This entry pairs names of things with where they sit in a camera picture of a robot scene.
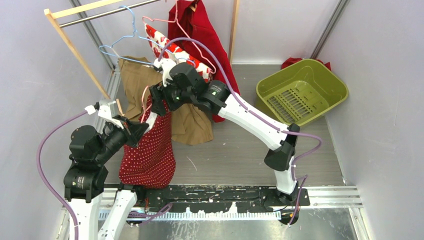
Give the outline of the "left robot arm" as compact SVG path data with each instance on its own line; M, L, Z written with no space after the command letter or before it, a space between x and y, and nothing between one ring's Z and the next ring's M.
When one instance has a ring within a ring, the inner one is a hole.
M74 228L69 236L76 240L112 240L119 237L132 206L141 206L146 193L135 185L121 184L117 203L113 204L102 228L98 228L99 210L108 170L106 162L123 146L137 147L149 130L148 123L131 122L115 116L99 133L91 125L76 128L70 138L70 168L64 176L64 206Z

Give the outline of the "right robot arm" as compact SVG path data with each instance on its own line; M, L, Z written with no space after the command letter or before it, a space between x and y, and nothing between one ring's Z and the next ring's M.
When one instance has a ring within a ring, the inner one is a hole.
M164 116L183 105L192 104L205 113L237 124L268 147L264 163L274 171L279 202L288 206L297 199L298 182L291 166L297 137L286 131L298 132L298 125L273 120L244 101L238 93L231 93L229 87L219 80L205 82L186 62L175 63L164 58L156 60L153 68L162 73L161 82L149 88L153 113Z

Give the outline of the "red polka dot skirt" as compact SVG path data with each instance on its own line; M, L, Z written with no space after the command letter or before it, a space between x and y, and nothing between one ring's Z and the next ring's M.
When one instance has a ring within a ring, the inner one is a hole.
M166 115L154 118L154 113L149 108L139 120L153 123L153 126L143 135L137 147L123 147L119 180L123 184L147 189L165 188L176 170L172 147L172 115L168 111Z

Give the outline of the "pink wire hanger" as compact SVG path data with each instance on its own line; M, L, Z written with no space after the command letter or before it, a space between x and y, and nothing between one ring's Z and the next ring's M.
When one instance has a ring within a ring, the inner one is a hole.
M140 118L140 123L143 123L145 121L145 116L152 107L152 103L148 104L149 97L148 97L147 91L149 90L149 87L150 86L147 85L142 92L142 97L141 97L142 115Z

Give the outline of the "blue wire hanger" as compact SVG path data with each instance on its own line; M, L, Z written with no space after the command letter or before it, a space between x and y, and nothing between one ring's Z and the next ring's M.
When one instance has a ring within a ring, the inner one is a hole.
M139 34L138 29L137 29L137 26L136 26L136 15L134 14L134 12L133 12L131 9L126 10L126 11L129 11L129 12L130 12L130 14L131 14L131 17L132 17L132 20L131 20L131 25L132 25L132 34L131 34L131 35L123 35L122 37L120 37L119 39L117 39L115 42L113 42L111 45L107 45L107 44L100 45L100 46L98 47L98 50L99 50L102 54L107 55L107 56L111 56L111 57L115 57L115 58L117 58L117 59L122 59L122 60L129 60L129 61L131 61L131 59L130 59L130 58L119 55L119 54L115 51L115 49L114 49L114 46L115 46L115 45L117 45L119 42L123 41L124 39L140 39L140 40L145 40L145 41L147 41L148 43L152 43L152 45L153 45L153 46L158 47L160 50L164 50L164 52L165 52L165 53L173 54L170 50L165 49L165 46L164 46L164 45L160 45L159 43L157 43L157 42L153 41L153 40L152 40L152 39L150 39L150 38L142 37L142 36Z

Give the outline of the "tan brown skirt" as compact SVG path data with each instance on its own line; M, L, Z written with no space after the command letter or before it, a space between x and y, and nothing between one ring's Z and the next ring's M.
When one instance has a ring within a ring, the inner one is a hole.
M118 60L123 90L128 100L125 116L138 121L142 116L142 94L146 86L162 80L162 74L143 65L147 59L131 58ZM171 113L171 139L186 145L203 144L214 139L210 117L192 104L184 104Z

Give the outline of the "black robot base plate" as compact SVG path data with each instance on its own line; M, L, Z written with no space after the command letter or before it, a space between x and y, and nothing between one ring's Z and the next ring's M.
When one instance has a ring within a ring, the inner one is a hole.
M148 211L159 210L172 203L171 213L214 214L271 213L290 210L296 204L311 204L306 189L296 190L289 196L269 185L168 185L160 189L142 189L135 207Z

